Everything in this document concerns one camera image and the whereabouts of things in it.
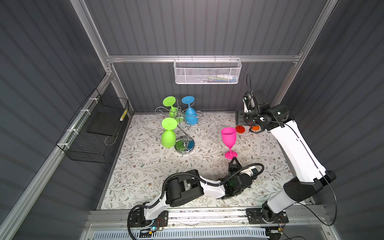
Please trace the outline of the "green wine glass back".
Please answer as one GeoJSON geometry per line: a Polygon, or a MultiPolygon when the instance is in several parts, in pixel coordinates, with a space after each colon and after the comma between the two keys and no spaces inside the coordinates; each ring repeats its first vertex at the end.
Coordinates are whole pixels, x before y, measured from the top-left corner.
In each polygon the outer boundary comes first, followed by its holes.
{"type": "Polygon", "coordinates": [[[169,107],[169,116],[177,121],[178,124],[182,123],[184,120],[182,110],[179,107],[176,107],[177,99],[174,96],[168,96],[163,100],[163,105],[169,107]]]}

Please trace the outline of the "chrome wine glass rack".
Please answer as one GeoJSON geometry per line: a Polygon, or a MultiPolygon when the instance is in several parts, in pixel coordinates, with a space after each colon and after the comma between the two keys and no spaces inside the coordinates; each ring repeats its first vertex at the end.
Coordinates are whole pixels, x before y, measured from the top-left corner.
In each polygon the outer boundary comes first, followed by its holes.
{"type": "Polygon", "coordinates": [[[155,109],[155,114],[157,114],[158,116],[163,115],[164,113],[163,110],[166,110],[169,113],[174,114],[172,118],[174,118],[176,121],[179,120],[178,130],[175,132],[176,144],[174,148],[175,148],[175,151],[180,155],[190,154],[194,150],[196,145],[195,140],[185,132],[185,130],[189,129],[192,126],[192,124],[186,120],[186,117],[191,117],[199,120],[199,118],[204,115],[202,111],[196,111],[197,113],[196,116],[190,116],[186,114],[186,111],[191,109],[194,104],[195,104],[195,101],[192,101],[191,104],[187,103],[188,108],[185,110],[183,110],[182,107],[179,106],[178,102],[177,102],[178,106],[176,107],[175,111],[171,110],[172,107],[167,109],[166,107],[163,107],[163,106],[159,106],[155,109]]]}

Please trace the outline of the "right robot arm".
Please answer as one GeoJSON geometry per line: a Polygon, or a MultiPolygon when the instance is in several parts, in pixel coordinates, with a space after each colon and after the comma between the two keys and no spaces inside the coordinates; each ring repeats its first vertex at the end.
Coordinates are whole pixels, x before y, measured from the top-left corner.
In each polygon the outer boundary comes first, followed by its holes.
{"type": "Polygon", "coordinates": [[[248,91],[242,97],[244,108],[236,112],[239,126],[260,126],[278,141],[293,179],[262,205],[266,223],[277,221],[285,209],[317,193],[336,179],[315,157],[304,140],[293,114],[283,104],[272,107],[261,90],[248,91]]]}

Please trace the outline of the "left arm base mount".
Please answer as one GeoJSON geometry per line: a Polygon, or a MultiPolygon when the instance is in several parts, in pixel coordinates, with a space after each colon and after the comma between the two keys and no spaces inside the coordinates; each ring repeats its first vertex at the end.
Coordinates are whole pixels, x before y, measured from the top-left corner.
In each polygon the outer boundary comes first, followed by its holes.
{"type": "Polygon", "coordinates": [[[153,212],[144,208],[130,211],[128,216],[128,226],[133,228],[143,227],[166,227],[168,225],[169,212],[153,212]]]}

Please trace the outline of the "blue wine glass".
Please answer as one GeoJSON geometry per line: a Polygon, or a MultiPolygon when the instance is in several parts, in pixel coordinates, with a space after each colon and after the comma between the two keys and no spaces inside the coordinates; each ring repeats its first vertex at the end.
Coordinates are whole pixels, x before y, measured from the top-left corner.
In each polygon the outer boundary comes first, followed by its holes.
{"type": "Polygon", "coordinates": [[[188,108],[185,110],[185,120],[191,126],[196,125],[199,121],[198,114],[195,109],[192,108],[195,98],[193,96],[186,96],[182,98],[182,103],[188,105],[188,108]]]}

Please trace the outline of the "yellow-green wine glass front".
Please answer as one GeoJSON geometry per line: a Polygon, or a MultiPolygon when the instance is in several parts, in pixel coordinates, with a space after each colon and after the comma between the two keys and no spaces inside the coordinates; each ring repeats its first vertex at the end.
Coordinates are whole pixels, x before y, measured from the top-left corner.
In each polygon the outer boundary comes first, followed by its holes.
{"type": "Polygon", "coordinates": [[[162,134],[162,145],[165,148],[172,148],[176,144],[177,136],[174,130],[178,127],[178,123],[173,118],[165,118],[162,121],[162,127],[165,131],[162,134]]]}

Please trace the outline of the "red wine glass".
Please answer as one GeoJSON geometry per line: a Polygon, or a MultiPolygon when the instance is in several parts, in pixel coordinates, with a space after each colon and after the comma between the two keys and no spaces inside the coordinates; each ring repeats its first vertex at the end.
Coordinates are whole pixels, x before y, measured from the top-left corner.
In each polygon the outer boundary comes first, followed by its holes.
{"type": "Polygon", "coordinates": [[[246,131],[244,126],[236,126],[235,129],[238,134],[243,134],[246,131]]]}

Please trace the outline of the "yellow marker in basket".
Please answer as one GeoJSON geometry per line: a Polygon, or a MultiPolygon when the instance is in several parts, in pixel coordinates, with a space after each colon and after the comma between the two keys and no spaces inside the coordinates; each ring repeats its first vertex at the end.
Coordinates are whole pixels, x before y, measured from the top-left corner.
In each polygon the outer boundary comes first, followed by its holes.
{"type": "Polygon", "coordinates": [[[125,118],[125,116],[127,115],[128,113],[128,109],[125,109],[124,112],[122,113],[121,117],[120,117],[120,121],[122,122],[125,118]]]}

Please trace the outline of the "pink wine glass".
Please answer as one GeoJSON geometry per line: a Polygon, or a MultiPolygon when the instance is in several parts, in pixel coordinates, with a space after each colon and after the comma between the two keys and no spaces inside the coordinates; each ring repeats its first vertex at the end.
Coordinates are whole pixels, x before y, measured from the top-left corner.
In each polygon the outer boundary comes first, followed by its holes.
{"type": "Polygon", "coordinates": [[[238,154],[232,150],[237,141],[237,131],[235,128],[224,128],[221,130],[223,143],[229,148],[229,151],[225,153],[225,157],[229,160],[236,158],[238,154]]]}

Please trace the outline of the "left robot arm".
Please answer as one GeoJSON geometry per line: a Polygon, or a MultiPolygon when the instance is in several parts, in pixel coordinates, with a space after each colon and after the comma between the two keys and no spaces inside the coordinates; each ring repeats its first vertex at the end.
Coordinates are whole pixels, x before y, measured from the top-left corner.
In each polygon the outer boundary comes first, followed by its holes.
{"type": "Polygon", "coordinates": [[[127,219],[129,236],[136,239],[131,227],[147,227],[146,235],[152,234],[154,231],[150,225],[168,208],[183,206],[202,196],[219,200],[236,197],[250,188],[264,169],[265,166],[261,163],[242,167],[234,157],[229,163],[229,175],[217,181],[202,177],[198,170],[172,174],[164,180],[156,199],[131,208],[127,219]]]}

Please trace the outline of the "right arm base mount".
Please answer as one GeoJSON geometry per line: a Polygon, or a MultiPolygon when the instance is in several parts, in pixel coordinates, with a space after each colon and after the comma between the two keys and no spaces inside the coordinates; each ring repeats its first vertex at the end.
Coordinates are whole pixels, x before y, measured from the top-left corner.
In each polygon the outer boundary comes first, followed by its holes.
{"type": "Polygon", "coordinates": [[[276,214],[267,208],[248,208],[246,216],[250,224],[287,224],[289,222],[285,211],[276,214]]]}

